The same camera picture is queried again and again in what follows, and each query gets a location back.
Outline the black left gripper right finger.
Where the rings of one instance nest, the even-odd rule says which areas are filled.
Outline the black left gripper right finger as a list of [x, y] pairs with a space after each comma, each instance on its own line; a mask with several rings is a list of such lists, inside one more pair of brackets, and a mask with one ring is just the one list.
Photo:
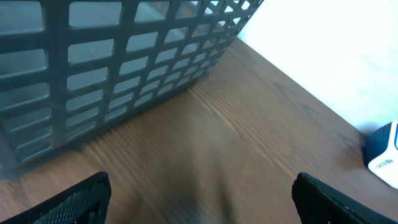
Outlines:
[[306, 172], [294, 180], [292, 200], [303, 224], [395, 224]]

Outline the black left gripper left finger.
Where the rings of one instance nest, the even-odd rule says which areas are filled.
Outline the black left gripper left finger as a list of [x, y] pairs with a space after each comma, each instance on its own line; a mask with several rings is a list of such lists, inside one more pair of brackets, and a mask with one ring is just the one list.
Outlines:
[[1, 224], [102, 224], [110, 198], [109, 177], [101, 171]]

